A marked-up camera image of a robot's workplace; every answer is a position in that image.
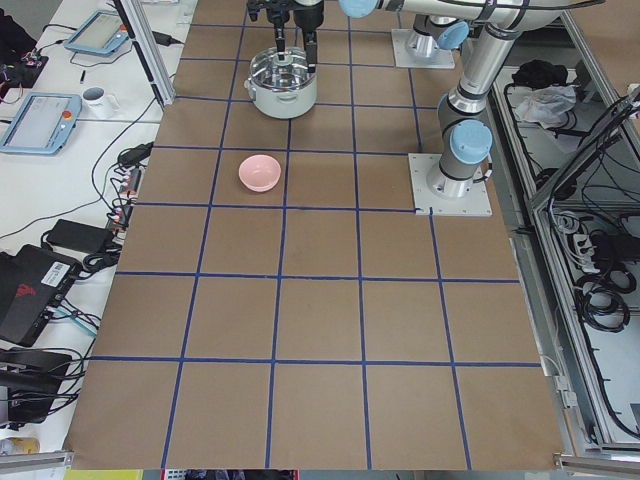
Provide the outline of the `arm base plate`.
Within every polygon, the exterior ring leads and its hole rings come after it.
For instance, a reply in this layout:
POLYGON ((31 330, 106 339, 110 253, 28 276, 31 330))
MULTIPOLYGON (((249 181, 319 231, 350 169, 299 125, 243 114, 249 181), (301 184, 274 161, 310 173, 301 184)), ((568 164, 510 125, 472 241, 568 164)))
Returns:
POLYGON ((408 155, 417 215, 490 217, 492 208, 480 165, 467 180, 452 180, 440 170, 440 154, 408 155))
POLYGON ((396 67, 444 70, 455 68, 452 51, 440 49, 431 35, 423 35, 413 29, 393 29, 391 35, 396 67))

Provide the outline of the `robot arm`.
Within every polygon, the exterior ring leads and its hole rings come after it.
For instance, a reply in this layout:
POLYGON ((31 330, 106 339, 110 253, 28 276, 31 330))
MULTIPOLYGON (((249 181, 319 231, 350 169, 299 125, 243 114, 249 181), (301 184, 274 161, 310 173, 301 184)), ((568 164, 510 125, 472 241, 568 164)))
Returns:
POLYGON ((516 39, 542 28, 563 12, 595 6, 595 1, 341 1, 343 13, 363 18, 376 10, 452 17, 480 22, 484 28, 466 60, 456 87, 439 108, 439 117, 477 117, 516 39))
POLYGON ((273 26, 277 59, 285 59, 286 35, 285 26, 290 20, 290 13, 300 10, 303 5, 294 0, 247 0, 246 10, 251 22, 258 20, 261 11, 265 12, 267 21, 273 26))

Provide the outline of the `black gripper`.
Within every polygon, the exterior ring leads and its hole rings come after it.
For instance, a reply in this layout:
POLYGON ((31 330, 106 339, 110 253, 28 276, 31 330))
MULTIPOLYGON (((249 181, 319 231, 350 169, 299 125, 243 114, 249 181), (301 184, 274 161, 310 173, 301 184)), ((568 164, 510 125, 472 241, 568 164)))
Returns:
POLYGON ((294 9, 294 1, 291 0, 247 0, 246 8, 249 18, 256 22, 262 11, 265 12, 267 21, 274 26, 277 58, 285 59, 286 35, 284 26, 290 20, 290 12, 294 9))
POLYGON ((293 12, 296 26, 304 32, 304 48, 308 72, 314 74, 318 57, 316 30, 324 22, 324 1, 295 0, 293 12))

